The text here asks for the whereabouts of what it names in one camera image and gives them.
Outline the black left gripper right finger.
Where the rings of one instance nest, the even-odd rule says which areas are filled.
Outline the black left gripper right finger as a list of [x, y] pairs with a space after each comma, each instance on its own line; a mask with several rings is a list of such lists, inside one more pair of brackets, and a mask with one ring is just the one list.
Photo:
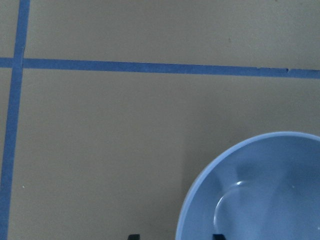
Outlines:
[[213, 240], [226, 240], [226, 237], [223, 234], [213, 234], [212, 239]]

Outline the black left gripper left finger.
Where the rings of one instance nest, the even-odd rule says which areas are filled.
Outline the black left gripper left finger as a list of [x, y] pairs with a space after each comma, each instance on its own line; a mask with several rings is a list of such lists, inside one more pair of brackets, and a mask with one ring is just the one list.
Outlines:
[[130, 234], [130, 235], [127, 237], [127, 240], [140, 240], [140, 239], [141, 239], [140, 234]]

